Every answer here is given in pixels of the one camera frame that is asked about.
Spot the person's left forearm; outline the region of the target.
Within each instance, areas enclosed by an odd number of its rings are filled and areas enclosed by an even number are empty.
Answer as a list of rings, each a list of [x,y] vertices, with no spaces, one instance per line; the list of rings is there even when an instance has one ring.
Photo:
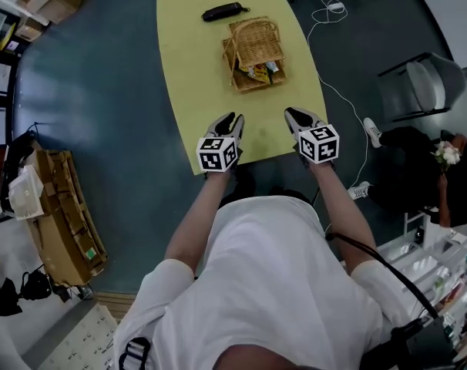
[[[207,247],[217,209],[230,172],[210,173],[167,246],[165,258],[187,265],[195,272]]]

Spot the white flower bouquet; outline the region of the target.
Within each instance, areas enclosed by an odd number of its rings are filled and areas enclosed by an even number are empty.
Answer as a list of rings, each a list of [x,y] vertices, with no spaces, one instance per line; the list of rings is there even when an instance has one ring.
[[[445,173],[450,166],[456,165],[461,159],[461,153],[448,141],[440,141],[432,153],[440,169]]]

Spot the green yellow snack packet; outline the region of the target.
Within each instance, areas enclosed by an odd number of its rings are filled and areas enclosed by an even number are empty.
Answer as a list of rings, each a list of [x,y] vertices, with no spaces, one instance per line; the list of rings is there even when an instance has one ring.
[[[246,73],[248,67],[249,66],[246,66],[246,67],[240,66],[239,70],[248,76],[248,74]],[[255,78],[251,78],[249,76],[248,77],[258,82],[270,84],[270,73],[269,73],[269,69],[265,66],[265,64],[263,63],[258,64],[258,65],[255,65],[255,67],[256,67],[256,74],[257,74],[256,77]]]

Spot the black headset gear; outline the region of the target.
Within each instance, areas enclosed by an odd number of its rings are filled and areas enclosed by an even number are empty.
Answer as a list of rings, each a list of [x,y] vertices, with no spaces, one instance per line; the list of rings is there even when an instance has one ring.
[[[20,299],[37,301],[49,297],[52,294],[51,284],[46,274],[39,269],[32,273],[25,272],[22,275],[22,284],[19,291],[14,282],[6,278],[0,287],[0,317],[8,317],[22,313],[18,302]]]

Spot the long brown cardboard box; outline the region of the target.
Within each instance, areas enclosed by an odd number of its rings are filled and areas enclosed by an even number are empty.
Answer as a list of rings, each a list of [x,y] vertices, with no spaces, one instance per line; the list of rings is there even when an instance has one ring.
[[[55,283],[80,286],[101,273],[108,255],[93,223],[68,150],[36,150],[26,160],[41,180],[42,214],[28,219],[45,270]]]

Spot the person's right forearm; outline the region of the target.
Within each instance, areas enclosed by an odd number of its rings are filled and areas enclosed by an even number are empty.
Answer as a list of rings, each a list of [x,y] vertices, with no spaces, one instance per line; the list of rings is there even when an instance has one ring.
[[[340,181],[330,163],[311,164],[326,206],[331,231],[376,249],[375,239],[363,213]]]

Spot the white dotted board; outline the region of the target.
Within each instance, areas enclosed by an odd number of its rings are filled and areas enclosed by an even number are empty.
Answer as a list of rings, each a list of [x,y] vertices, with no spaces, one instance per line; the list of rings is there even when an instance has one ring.
[[[37,370],[113,370],[116,319],[96,304]]]

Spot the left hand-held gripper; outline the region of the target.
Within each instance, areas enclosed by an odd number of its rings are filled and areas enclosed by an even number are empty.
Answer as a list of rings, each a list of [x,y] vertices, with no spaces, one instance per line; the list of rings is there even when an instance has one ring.
[[[238,146],[243,131],[244,116],[240,114],[234,120],[234,112],[224,114],[211,123],[205,137],[200,138],[197,144],[196,155],[200,170],[204,173],[223,173],[232,168],[240,157]]]

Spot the black grey device pack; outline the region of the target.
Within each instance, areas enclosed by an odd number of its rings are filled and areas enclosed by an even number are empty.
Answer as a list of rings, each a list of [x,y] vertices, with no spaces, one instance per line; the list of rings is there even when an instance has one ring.
[[[392,354],[398,370],[453,370],[453,345],[443,318],[428,323],[416,319],[391,333]]]

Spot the black zip case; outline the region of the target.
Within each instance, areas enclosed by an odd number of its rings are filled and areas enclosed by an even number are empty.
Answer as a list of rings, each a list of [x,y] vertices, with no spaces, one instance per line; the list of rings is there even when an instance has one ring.
[[[201,15],[201,18],[205,22],[214,22],[216,20],[229,18],[235,15],[239,15],[242,12],[249,11],[250,9],[248,7],[243,7],[239,2],[232,2],[206,10]]]

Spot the white storage shelf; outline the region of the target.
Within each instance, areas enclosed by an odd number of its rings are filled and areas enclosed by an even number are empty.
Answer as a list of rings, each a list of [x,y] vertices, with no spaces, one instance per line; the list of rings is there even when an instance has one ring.
[[[440,227],[424,212],[406,213],[403,234],[379,252],[434,306],[452,340],[454,361],[467,369],[467,224]]]

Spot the wooden slat ramp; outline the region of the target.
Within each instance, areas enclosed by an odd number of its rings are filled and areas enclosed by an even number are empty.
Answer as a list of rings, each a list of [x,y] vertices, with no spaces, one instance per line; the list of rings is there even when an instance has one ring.
[[[136,299],[135,294],[112,293],[112,292],[96,292],[96,300],[105,306],[110,314],[121,322]]]

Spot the person's white shirt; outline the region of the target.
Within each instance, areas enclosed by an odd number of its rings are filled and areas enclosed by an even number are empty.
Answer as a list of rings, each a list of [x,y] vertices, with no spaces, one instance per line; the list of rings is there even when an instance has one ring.
[[[398,279],[377,261],[345,271],[307,203],[252,197],[218,210],[199,277],[172,259],[144,277],[113,351],[144,337],[146,370],[212,370],[229,347],[258,345],[297,365],[358,370],[409,320]]]

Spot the black bag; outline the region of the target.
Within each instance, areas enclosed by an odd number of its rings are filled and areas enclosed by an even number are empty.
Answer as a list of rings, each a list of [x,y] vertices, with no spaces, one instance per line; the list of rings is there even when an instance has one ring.
[[[33,153],[35,143],[35,132],[28,130],[14,139],[11,145],[6,148],[0,179],[0,203],[4,212],[13,213],[8,200],[8,185],[18,177],[18,171],[25,165],[25,161]]]

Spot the wicker basket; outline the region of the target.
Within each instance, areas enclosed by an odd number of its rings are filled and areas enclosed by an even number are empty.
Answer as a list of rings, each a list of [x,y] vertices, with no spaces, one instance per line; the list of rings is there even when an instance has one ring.
[[[230,36],[222,41],[223,59],[230,71],[230,84],[239,92],[266,88],[284,82],[285,55],[277,24],[266,16],[231,22]],[[239,67],[276,62],[279,70],[270,73],[270,84],[255,81]]]

